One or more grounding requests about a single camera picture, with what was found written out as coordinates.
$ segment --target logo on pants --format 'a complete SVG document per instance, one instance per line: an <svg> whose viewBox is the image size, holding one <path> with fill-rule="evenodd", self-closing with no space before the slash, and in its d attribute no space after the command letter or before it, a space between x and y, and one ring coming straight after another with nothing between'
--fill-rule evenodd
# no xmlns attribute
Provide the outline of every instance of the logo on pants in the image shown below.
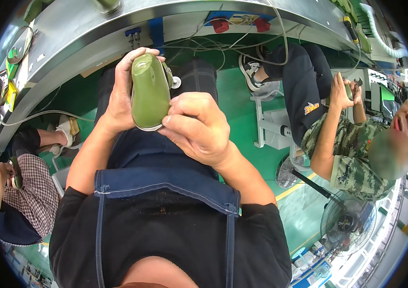
<svg viewBox="0 0 408 288"><path fill-rule="evenodd" d="M308 115L314 109L319 108L319 103L313 104L308 102L308 104L308 106L305 106L305 115Z"/></svg>

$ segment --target woman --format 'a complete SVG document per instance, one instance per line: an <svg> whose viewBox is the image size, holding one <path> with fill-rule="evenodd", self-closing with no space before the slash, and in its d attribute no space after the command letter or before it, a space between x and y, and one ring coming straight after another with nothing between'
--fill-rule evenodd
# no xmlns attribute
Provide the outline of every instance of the woman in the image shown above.
<svg viewBox="0 0 408 288"><path fill-rule="evenodd" d="M12 154L17 161L0 162L1 241L27 246L41 243L52 231L59 196L37 149L53 144L70 147L72 143L71 122L64 115L56 131L28 129L13 137ZM22 179L21 185L12 184L15 176Z"/></svg>

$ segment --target black pants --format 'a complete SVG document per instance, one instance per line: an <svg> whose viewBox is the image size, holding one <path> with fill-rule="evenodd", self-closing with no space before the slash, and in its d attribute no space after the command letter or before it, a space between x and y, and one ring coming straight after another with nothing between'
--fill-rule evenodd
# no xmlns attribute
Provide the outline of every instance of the black pants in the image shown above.
<svg viewBox="0 0 408 288"><path fill-rule="evenodd" d="M289 61L284 66L263 63L270 81L282 79L284 99L292 137L300 146L305 132L326 112L321 99L330 95L332 72L326 57L316 44L289 43ZM282 63L286 47L277 46L266 61Z"/></svg>
<svg viewBox="0 0 408 288"><path fill-rule="evenodd" d="M18 132L12 140L12 155L20 156L23 154L33 154L37 156L36 151L41 145L41 137L34 128Z"/></svg>
<svg viewBox="0 0 408 288"><path fill-rule="evenodd" d="M170 90L171 98L183 92L207 92L218 104L217 72L209 62L201 58L193 58L181 66L174 75L181 79L181 85L178 89ZM98 108L94 125L108 107L109 96L114 84L115 66L107 67L103 70L98 82Z"/></svg>

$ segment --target black t-shirt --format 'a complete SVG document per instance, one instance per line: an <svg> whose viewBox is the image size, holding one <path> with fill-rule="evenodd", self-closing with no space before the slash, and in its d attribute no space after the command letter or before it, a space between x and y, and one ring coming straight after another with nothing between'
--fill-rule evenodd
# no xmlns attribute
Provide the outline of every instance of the black t-shirt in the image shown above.
<svg viewBox="0 0 408 288"><path fill-rule="evenodd" d="M20 211L2 201L0 239L16 245L31 245L38 242L41 237Z"/></svg>
<svg viewBox="0 0 408 288"><path fill-rule="evenodd" d="M60 288L98 287L95 241L99 198L69 187L50 239L50 267ZM287 287L292 271L274 204L242 205L236 219L234 287ZM170 190L106 199L102 261L105 286L121 284L148 256L166 258L201 288L225 286L226 216Z"/></svg>

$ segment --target workbench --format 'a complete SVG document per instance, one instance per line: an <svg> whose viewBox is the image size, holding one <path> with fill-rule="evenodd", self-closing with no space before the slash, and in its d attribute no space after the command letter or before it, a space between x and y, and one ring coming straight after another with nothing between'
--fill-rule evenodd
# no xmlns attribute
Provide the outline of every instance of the workbench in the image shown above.
<svg viewBox="0 0 408 288"><path fill-rule="evenodd" d="M357 58L357 47L340 21L344 14L329 0L272 2L284 20L286 30L302 24L289 32L288 37L298 38L305 25L302 40L337 51L354 50L354 57ZM121 0L120 7L110 14L99 12L87 0L54 1L32 23L32 44L14 79L19 91L14 111L3 111L2 120L5 123L16 123L26 118L40 101L66 81L128 52L131 47L125 36L126 30L140 27L140 44L149 46L153 41L149 36L148 20L162 18L164 41L182 39L195 33L210 11L242 11L276 16L266 0ZM270 24L270 30L264 34L282 33L276 17ZM247 26L232 25L225 33L245 32ZM252 26L250 32L257 33L255 26ZM209 26L203 27L196 36L214 33L212 26ZM1 47L10 44L6 42L5 36L1 37ZM366 55L362 55L361 60L366 62ZM0 59L0 63L1 71L5 69L5 59ZM0 123L0 154L18 127Z"/></svg>

